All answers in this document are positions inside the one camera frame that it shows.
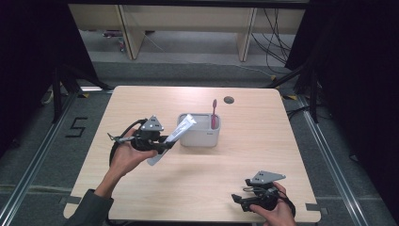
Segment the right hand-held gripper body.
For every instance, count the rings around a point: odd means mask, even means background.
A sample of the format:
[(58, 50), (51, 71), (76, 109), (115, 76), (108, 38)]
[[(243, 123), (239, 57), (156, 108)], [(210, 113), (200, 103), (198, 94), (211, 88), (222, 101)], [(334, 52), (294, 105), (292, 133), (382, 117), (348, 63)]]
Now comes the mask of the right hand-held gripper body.
[(254, 204), (266, 210), (273, 210), (278, 202), (279, 191), (274, 187), (274, 182), (285, 179), (284, 174), (260, 170), (252, 178), (254, 186), (249, 188), (254, 192), (257, 200)]

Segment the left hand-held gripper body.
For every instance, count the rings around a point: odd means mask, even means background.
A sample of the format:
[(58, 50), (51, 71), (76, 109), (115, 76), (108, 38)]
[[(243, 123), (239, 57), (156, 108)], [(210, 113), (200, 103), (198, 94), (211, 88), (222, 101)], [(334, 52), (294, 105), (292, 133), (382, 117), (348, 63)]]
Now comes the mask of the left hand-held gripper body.
[(139, 127), (133, 133), (131, 145), (138, 151), (146, 152), (156, 150), (162, 153), (165, 149), (164, 143), (161, 141), (161, 131), (164, 127), (160, 121), (151, 116), (149, 119), (137, 121)]

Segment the white toothpaste tube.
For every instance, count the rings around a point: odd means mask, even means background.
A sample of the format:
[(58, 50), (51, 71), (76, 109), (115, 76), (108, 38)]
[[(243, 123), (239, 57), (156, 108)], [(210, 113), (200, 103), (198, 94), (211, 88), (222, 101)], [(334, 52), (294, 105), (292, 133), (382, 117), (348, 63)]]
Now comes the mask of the white toothpaste tube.
[[(197, 122), (191, 114), (187, 114), (182, 121), (177, 125), (174, 131), (168, 136), (170, 141), (175, 141), (175, 143), (180, 139), (182, 135), (184, 135), (189, 128), (191, 128)], [(147, 163), (150, 166), (154, 166), (168, 151), (163, 154), (158, 154), (153, 158), (149, 158)]]

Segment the grey plastic holder box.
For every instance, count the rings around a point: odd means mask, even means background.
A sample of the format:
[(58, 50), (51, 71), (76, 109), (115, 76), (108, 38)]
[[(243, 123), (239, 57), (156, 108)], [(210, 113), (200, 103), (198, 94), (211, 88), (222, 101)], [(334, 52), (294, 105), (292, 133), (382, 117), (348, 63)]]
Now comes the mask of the grey plastic holder box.
[(181, 137), (185, 147), (215, 147), (218, 142), (221, 119), (212, 113), (191, 113), (193, 124)]

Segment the pink toothbrush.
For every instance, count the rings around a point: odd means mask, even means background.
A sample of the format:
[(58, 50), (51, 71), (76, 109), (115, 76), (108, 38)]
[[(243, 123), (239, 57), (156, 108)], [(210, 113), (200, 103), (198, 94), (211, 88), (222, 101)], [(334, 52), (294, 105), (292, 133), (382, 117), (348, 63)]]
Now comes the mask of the pink toothbrush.
[(213, 112), (211, 115), (211, 128), (213, 130), (216, 129), (216, 113), (215, 113), (216, 107), (217, 107), (217, 99), (214, 99), (213, 100)]

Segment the person's right hand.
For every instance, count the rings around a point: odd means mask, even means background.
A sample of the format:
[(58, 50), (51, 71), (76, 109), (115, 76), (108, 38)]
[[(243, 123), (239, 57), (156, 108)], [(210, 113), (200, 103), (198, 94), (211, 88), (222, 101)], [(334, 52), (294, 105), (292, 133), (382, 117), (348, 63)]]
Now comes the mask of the person's right hand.
[(249, 207), (250, 210), (264, 218), (263, 226), (296, 226), (292, 210), (285, 201), (287, 198), (286, 189), (278, 182), (274, 182), (274, 187), (279, 191), (280, 199), (273, 210), (263, 209), (256, 204), (252, 204)]

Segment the person's left hand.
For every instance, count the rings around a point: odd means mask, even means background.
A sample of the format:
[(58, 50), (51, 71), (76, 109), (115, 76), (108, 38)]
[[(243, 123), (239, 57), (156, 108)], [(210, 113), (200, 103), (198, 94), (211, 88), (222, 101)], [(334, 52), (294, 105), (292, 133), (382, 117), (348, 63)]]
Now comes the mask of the person's left hand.
[(124, 142), (115, 150), (107, 175), (111, 179), (120, 179), (141, 162), (156, 155), (156, 150), (141, 152), (136, 150), (130, 142)]

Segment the black metal stand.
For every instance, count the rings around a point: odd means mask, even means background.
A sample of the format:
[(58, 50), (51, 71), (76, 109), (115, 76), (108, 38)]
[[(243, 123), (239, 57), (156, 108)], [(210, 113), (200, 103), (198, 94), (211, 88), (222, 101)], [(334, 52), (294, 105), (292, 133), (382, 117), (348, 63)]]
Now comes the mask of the black metal stand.
[(310, 115), (315, 123), (317, 119), (317, 73), (314, 65), (310, 62), (305, 62), (290, 73), (287, 73), (282, 78), (274, 80), (271, 84), (265, 86), (266, 89), (274, 89), (283, 83), (299, 76), (295, 83), (295, 93), (303, 93), (307, 90), (310, 94)]
[(67, 64), (61, 64), (55, 67), (53, 72), (53, 100), (54, 100), (54, 118), (53, 122), (57, 122), (63, 113), (63, 104), (61, 101), (61, 87), (64, 87), (69, 94), (77, 94), (83, 90), (78, 85), (77, 80), (83, 79), (89, 83), (96, 85), (103, 90), (112, 90), (113, 87), (102, 82), (94, 70), (91, 73)]

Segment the small coloured items under desk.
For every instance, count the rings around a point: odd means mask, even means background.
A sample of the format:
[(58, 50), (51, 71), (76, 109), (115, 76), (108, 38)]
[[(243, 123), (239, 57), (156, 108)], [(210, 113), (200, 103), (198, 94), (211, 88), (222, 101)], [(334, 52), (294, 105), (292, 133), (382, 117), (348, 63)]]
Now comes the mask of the small coloured items under desk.
[(121, 52), (125, 51), (125, 42), (124, 42), (123, 34), (120, 30), (105, 30), (103, 32), (103, 36), (105, 38), (109, 38), (109, 39), (116, 38), (119, 43), (120, 51)]

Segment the light wooden background desk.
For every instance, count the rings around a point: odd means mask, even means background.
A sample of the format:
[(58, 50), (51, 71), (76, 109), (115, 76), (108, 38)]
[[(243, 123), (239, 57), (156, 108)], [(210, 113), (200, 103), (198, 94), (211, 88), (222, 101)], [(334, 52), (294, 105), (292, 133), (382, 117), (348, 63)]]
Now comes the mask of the light wooden background desk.
[(235, 35), (238, 57), (247, 59), (254, 33), (294, 35), (302, 9), (161, 7), (70, 4), (81, 30), (119, 30), (130, 59), (136, 59), (147, 31), (225, 32)]

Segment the black curtain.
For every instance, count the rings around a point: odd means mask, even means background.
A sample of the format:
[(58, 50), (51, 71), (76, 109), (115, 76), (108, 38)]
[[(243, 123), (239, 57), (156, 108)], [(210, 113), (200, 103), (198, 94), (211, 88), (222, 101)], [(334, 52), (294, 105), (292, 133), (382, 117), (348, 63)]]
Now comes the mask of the black curtain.
[(97, 79), (68, 4), (0, 0), (0, 157), (23, 131), (56, 70)]
[(399, 224), (399, 0), (309, 0), (286, 63), (305, 62), (332, 20), (317, 68), (329, 109)]

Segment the aluminium floor rail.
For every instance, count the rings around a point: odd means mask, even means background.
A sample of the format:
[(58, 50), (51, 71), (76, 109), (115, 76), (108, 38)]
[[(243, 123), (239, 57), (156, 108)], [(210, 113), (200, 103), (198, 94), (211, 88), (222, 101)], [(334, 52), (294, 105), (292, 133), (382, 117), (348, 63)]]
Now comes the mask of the aluminium floor rail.
[(363, 214), (362, 208), (352, 190), (348, 184), (343, 171), (339, 166), (335, 156), (333, 155), (327, 140), (321, 131), (321, 128), (317, 122), (314, 121), (309, 111), (304, 112), (305, 120), (310, 127), (311, 133), (317, 143), (317, 146), (323, 156), (331, 177), (337, 187), (343, 203), (348, 211), (349, 216), (352, 218), (355, 226), (369, 226), (369, 222)]
[(0, 226), (9, 226), (14, 216), (16, 215), (19, 207), (24, 200), (28, 188), (35, 179), (40, 167), (49, 152), (51, 145), (54, 143), (56, 136), (62, 127), (62, 124), (67, 117), (77, 94), (69, 94), (65, 102), (61, 106), (61, 113), (58, 119), (53, 122), (46, 133), (42, 143), (33, 155), (32, 160), (29, 162), (27, 169), (24, 171), (19, 183), (13, 188), (8, 201), (0, 211)]

